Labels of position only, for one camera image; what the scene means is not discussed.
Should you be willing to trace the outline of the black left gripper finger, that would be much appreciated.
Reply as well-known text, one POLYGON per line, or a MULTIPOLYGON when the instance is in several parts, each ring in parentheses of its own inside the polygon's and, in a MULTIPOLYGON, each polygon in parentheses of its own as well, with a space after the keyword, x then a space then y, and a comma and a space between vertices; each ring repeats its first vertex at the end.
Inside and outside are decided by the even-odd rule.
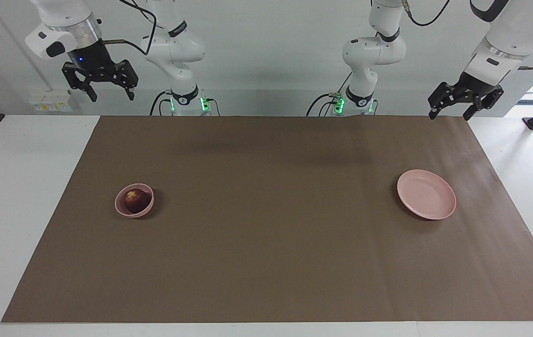
POLYGON ((463 113, 463 119, 469 121, 477 112, 491 109, 503 94, 504 90, 493 90, 484 96, 475 92, 469 92, 467 102, 470 103, 470 106, 463 113))
POLYGON ((430 106, 429 118, 434 120, 442 109, 455 104, 455 87, 448 83, 440 83, 428 98, 430 106))

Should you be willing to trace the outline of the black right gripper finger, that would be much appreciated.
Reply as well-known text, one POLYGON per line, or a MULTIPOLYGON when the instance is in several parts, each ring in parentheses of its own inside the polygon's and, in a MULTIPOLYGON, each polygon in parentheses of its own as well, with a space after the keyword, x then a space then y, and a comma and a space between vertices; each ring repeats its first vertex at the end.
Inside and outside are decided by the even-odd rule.
POLYGON ((63 75, 72 89, 80 90, 88 95, 92 102, 97 101, 97 94, 93 89, 91 83, 93 81, 93 73, 81 70, 76 67, 74 63, 65 62, 62 66, 63 75))
POLYGON ((133 102, 134 90, 137 88, 139 83, 139 78, 136 71, 133 69, 130 62, 125 59, 118 64, 115 64, 115 72, 117 85, 121 86, 125 90, 129 100, 133 102))

